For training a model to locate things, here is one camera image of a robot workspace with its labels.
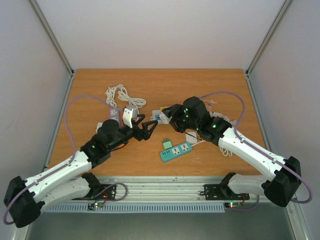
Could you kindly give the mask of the white usb charger with cable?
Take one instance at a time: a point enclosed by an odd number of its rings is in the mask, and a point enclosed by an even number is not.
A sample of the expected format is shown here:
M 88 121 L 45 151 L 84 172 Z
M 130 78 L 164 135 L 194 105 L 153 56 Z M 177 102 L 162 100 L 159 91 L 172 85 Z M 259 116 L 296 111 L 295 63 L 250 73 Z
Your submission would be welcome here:
M 217 102 L 215 102 L 213 99 L 212 100 L 204 100 L 203 101 L 205 104 L 206 109 L 211 112 L 212 111 L 212 107 L 214 104 L 217 104 Z

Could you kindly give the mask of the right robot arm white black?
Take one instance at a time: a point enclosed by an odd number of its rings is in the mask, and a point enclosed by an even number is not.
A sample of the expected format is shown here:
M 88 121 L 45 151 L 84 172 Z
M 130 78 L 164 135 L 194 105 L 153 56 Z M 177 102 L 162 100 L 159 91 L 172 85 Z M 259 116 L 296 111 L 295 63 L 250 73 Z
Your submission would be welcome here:
M 176 132 L 196 131 L 204 141 L 232 152 L 260 172 L 258 176 L 228 174 L 220 183 L 225 198 L 236 194 L 263 195 L 273 204 L 286 207 L 302 183 L 297 158 L 284 158 L 251 141 L 228 121 L 211 116 L 196 96 L 164 108 L 160 119 Z

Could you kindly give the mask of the white grey plug adapter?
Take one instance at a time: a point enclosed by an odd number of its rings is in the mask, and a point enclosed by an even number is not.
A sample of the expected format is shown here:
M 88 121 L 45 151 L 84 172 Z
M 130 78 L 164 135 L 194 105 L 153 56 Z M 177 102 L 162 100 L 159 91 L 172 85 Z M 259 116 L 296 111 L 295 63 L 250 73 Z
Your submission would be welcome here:
M 162 111 L 159 115 L 160 120 L 162 121 L 163 124 L 168 125 L 170 121 L 172 120 L 172 116 L 168 111 Z

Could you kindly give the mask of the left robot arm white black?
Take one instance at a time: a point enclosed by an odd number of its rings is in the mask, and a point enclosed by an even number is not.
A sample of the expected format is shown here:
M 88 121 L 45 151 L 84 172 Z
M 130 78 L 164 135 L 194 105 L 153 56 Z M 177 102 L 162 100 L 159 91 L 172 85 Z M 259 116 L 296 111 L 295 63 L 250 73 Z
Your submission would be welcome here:
M 139 114 L 138 120 L 130 119 L 123 126 L 114 119 L 108 119 L 90 141 L 66 160 L 26 179 L 20 176 L 11 179 L 3 199 L 6 206 L 3 223 L 23 228 L 58 200 L 96 199 L 101 187 L 88 171 L 105 162 L 111 152 L 121 149 L 132 138 L 148 140 L 158 121 L 144 122 L 144 118 L 144 114 Z

